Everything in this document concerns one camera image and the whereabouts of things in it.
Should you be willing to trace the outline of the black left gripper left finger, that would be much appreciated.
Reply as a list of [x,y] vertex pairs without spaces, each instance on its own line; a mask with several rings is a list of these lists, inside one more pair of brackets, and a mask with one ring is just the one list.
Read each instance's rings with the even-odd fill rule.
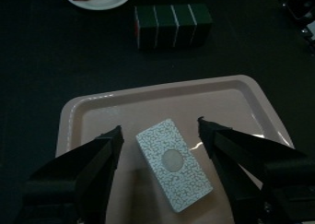
[[104,224],[122,143],[116,127],[33,172],[13,224]]

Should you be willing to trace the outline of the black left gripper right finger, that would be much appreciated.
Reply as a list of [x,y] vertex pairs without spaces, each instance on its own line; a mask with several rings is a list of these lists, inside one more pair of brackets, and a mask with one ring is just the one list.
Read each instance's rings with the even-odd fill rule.
[[235,224],[315,221],[315,159],[272,140],[197,120]]

